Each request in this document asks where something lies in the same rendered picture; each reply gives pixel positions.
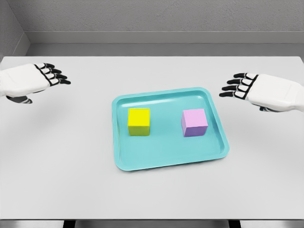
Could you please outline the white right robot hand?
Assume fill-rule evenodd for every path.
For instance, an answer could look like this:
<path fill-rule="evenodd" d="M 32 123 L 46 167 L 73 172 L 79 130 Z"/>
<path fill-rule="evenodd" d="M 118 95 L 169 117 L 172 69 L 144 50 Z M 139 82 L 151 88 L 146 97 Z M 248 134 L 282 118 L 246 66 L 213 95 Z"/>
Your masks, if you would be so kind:
<path fill-rule="evenodd" d="M 298 82 L 267 74 L 238 73 L 227 81 L 220 97 L 234 97 L 258 106 L 263 112 L 304 113 L 304 86 Z"/>

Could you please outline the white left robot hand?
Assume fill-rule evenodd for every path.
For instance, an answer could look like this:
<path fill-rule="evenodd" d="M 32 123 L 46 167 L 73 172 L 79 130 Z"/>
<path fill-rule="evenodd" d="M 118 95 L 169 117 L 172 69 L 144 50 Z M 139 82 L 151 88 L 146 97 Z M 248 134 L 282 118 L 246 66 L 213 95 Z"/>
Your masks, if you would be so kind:
<path fill-rule="evenodd" d="M 18 104 L 31 104 L 28 95 L 71 82 L 53 64 L 25 64 L 0 70 L 0 97 Z"/>

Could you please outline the pink cube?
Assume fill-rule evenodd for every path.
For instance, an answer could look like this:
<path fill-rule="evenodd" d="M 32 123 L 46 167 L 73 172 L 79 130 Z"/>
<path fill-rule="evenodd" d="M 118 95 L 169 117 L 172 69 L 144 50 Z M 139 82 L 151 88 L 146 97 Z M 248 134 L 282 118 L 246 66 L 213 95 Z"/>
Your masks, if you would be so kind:
<path fill-rule="evenodd" d="M 203 136 L 208 128 L 205 110 L 183 110 L 181 126 L 184 137 Z"/>

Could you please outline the teal rectangular tray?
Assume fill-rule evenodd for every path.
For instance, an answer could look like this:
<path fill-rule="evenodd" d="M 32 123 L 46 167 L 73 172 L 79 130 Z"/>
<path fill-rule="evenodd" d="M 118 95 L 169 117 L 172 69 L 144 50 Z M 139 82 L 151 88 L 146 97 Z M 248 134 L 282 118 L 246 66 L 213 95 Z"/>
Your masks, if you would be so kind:
<path fill-rule="evenodd" d="M 150 135 L 130 136 L 130 108 L 150 110 Z M 183 110 L 204 109 L 208 128 L 203 136 L 184 137 Z M 210 92 L 202 87 L 122 95 L 112 102 L 114 162 L 135 171 L 222 159 L 229 143 Z"/>

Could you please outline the yellow cube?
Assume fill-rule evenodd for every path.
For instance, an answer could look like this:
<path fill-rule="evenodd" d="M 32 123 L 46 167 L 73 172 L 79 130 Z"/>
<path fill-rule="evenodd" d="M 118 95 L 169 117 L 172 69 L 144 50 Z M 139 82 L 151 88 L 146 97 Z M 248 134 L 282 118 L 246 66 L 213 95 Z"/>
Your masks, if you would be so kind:
<path fill-rule="evenodd" d="M 150 135 L 150 109 L 130 108 L 128 110 L 128 132 L 130 136 Z"/>

